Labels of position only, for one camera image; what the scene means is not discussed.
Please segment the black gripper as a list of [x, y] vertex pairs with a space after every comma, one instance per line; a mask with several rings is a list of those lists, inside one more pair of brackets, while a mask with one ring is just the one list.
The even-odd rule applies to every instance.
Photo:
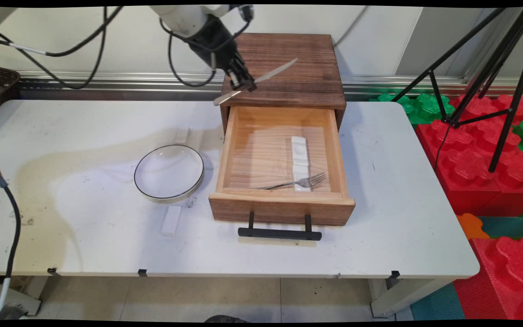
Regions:
[[218, 17], [208, 17], [205, 25], [190, 37], [190, 48], [212, 69], [227, 72], [231, 89], [253, 92], [255, 79], [238, 51], [234, 35]]

